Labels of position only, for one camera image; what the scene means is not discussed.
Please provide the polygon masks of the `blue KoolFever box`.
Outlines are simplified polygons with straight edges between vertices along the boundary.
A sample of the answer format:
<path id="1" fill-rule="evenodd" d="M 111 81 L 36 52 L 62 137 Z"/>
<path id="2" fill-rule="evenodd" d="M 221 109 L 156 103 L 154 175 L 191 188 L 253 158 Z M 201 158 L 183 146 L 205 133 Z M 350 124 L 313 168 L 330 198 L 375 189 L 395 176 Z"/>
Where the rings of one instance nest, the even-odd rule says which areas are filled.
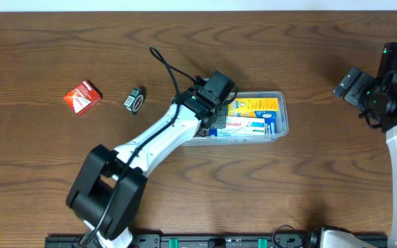
<path id="1" fill-rule="evenodd" d="M 275 121 L 275 119 L 276 119 L 276 117 L 263 118 L 263 120 L 265 120 L 265 123 L 266 123 L 266 133 L 264 135 L 276 134 L 276 121 Z M 212 136 L 211 130 L 209 131 L 209 136 L 210 137 L 216 137 L 216 136 Z"/>

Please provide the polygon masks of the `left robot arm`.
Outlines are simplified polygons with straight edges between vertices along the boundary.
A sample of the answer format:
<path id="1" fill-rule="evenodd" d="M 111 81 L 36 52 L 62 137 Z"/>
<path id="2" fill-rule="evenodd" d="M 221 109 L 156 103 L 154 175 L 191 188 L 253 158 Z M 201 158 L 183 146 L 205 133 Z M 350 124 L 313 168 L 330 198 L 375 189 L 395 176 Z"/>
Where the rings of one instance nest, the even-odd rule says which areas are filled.
<path id="1" fill-rule="evenodd" d="M 73 247 L 128 247 L 129 224 L 135 218 L 150 173 L 178 146 L 191 140 L 202 119 L 188 96 L 133 140 L 113 150 L 98 145 L 88 153 L 66 204 L 89 226 Z"/>

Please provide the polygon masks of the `small dark green box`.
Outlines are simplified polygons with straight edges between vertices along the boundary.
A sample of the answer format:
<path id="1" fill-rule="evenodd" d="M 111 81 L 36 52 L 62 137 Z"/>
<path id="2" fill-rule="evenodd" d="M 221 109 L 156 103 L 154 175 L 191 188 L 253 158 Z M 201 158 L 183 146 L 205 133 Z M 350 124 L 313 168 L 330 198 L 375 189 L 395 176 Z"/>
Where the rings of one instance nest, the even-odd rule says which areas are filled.
<path id="1" fill-rule="evenodd" d="M 145 99 L 145 91 L 140 89 L 139 87 L 134 87 L 129 93 L 129 96 L 127 97 L 123 105 L 130 113 L 136 115 L 142 107 Z"/>

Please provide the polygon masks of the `red Panadol box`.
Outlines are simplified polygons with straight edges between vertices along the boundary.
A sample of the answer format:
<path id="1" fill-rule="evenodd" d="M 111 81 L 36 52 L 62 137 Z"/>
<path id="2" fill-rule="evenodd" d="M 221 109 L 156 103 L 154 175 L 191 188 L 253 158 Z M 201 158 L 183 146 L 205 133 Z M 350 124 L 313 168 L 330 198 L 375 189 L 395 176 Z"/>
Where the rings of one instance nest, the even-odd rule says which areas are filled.
<path id="1" fill-rule="evenodd" d="M 84 80 L 63 97 L 77 116 L 85 114 L 102 99 L 101 92 L 90 80 Z"/>

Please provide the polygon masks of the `yellow medicine box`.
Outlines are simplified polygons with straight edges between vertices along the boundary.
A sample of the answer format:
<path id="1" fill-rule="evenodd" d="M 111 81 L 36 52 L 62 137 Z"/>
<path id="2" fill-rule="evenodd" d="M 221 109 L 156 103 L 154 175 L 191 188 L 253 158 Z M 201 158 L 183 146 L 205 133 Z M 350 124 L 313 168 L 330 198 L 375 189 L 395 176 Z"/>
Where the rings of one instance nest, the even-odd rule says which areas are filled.
<path id="1" fill-rule="evenodd" d="M 279 111 L 278 98 L 236 98 L 227 115 L 246 118 L 272 118 Z"/>

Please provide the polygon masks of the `white Panadol box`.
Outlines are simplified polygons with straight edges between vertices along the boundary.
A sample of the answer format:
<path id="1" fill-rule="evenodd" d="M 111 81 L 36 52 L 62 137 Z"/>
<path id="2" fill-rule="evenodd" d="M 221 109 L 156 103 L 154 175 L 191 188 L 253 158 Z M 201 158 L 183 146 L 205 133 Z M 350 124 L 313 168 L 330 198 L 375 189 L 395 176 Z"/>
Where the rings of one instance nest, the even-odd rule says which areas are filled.
<path id="1" fill-rule="evenodd" d="M 226 127 L 211 130 L 212 136 L 260 136 L 266 133 L 266 123 L 262 118 L 227 116 Z"/>

